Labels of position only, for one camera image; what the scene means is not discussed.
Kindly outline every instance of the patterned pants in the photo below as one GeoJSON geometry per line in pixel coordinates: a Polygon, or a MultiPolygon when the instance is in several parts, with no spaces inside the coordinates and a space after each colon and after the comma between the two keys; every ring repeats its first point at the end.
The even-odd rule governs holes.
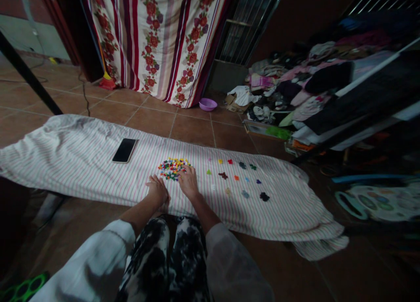
{"type": "Polygon", "coordinates": [[[168,262],[169,228],[163,217],[150,219],[134,244],[116,302],[210,301],[201,225],[191,218],[175,218],[168,262]]]}

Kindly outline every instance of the hand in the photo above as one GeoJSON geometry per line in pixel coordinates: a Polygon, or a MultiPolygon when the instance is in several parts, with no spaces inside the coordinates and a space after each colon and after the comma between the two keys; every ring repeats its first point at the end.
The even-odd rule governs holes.
{"type": "Polygon", "coordinates": [[[178,173],[178,183],[185,196],[191,200],[200,194],[197,185],[196,169],[187,165],[182,167],[185,172],[178,173]]]}
{"type": "Polygon", "coordinates": [[[149,176],[149,181],[146,186],[149,187],[149,193],[147,196],[156,199],[159,202],[159,207],[162,206],[166,201],[170,200],[168,190],[165,187],[163,178],[158,178],[156,175],[149,176]]]}

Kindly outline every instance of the plastic basin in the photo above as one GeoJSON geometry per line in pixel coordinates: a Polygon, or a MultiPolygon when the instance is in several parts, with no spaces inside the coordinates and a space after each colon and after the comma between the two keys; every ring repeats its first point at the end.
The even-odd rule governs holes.
{"type": "Polygon", "coordinates": [[[215,108],[217,108],[216,101],[213,101],[212,99],[203,98],[200,100],[199,104],[200,104],[200,108],[206,112],[210,112],[214,110],[215,108]]]}

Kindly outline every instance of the phone screen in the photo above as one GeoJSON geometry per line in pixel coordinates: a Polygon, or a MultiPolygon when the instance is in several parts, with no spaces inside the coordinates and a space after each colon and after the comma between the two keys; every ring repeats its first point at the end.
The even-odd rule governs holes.
{"type": "Polygon", "coordinates": [[[128,139],[124,138],[119,145],[115,156],[113,157],[113,162],[128,162],[131,157],[131,153],[133,151],[134,145],[136,144],[136,139],[128,139]]]}

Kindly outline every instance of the striped curtain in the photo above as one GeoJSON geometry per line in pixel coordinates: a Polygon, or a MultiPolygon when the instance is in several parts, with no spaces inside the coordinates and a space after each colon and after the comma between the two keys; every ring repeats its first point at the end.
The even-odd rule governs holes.
{"type": "Polygon", "coordinates": [[[86,0],[86,4],[108,73],[117,85],[180,108],[199,101],[226,0],[86,0]]]}

